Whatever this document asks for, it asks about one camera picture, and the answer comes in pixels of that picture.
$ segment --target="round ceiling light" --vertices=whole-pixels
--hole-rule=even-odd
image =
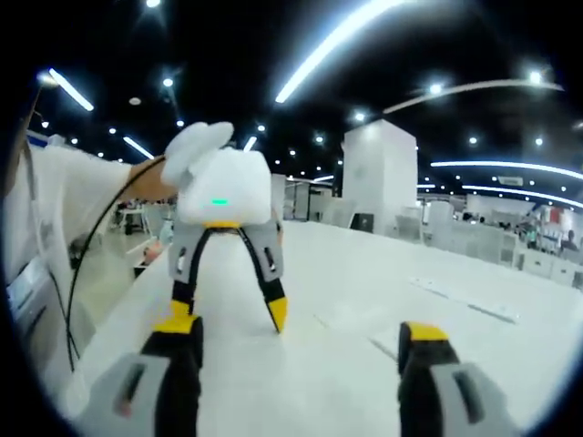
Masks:
[[[443,87],[439,84],[433,84],[429,87],[429,92],[433,95],[439,94],[443,91]]]

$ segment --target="white wall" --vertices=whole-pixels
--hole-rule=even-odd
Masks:
[[[467,195],[467,212],[489,216],[492,211],[504,212],[507,214],[526,215],[534,207],[533,202],[516,200],[513,198],[494,198],[489,196]]]
[[[347,132],[343,149],[343,198],[356,202],[356,212],[374,214],[374,233],[385,234],[417,199],[416,140],[378,120]]]
[[[271,206],[277,217],[283,220],[283,200],[285,199],[285,176],[271,175]]]

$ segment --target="spotlight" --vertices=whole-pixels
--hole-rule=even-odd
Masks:
[[[538,72],[538,71],[533,71],[530,73],[530,81],[533,84],[540,84],[540,82],[543,80],[542,75]]]
[[[439,84],[433,84],[429,87],[429,92],[433,95],[439,94],[444,88]]]

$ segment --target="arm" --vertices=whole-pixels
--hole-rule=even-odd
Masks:
[[[176,195],[177,190],[174,187],[164,185],[160,180],[162,169],[164,168],[163,157],[154,158],[158,162],[153,168],[144,173],[138,178],[122,197],[122,200],[129,200],[131,198],[139,198],[140,200],[147,200],[154,202],[165,198],[171,198]],[[144,168],[151,166],[152,161],[148,160],[133,166],[129,171],[128,181],[135,177]]]

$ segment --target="white table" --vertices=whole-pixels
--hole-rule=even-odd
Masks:
[[[552,401],[583,330],[578,291],[478,259],[317,223],[284,222],[285,332],[273,332],[253,267],[236,236],[210,240],[199,270],[205,323],[200,436],[398,435],[394,361],[403,320],[436,323],[458,355],[503,389],[527,426]],[[139,351],[171,280],[160,256],[87,347],[66,393],[70,414],[118,357]],[[432,281],[457,300],[519,315],[511,325],[423,290]]]

